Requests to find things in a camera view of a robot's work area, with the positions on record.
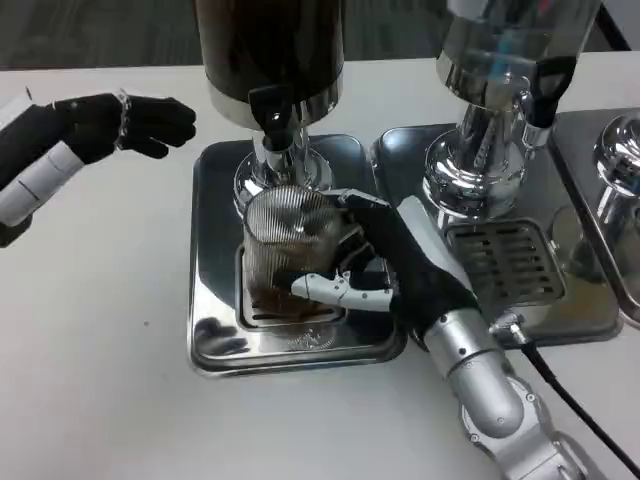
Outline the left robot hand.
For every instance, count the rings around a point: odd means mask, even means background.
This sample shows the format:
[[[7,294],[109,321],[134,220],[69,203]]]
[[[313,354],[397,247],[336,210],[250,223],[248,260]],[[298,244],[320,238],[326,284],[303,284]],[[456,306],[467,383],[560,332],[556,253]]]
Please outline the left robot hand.
[[[120,89],[39,105],[24,91],[1,108],[1,246],[84,167],[118,151],[162,159],[195,134],[195,111],[172,97]]]

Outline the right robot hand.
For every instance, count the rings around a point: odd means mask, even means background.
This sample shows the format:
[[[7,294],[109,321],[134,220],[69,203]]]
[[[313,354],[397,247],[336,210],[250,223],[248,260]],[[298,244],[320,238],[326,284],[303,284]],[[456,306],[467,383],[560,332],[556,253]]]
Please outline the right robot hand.
[[[396,285],[357,288],[354,283],[366,273],[285,267],[274,274],[278,288],[349,310],[390,312],[421,333],[430,351],[441,345],[464,355],[484,348],[489,335],[470,281],[417,199],[409,197],[394,208],[355,189],[332,190],[324,197],[362,229],[373,252],[395,274]]]

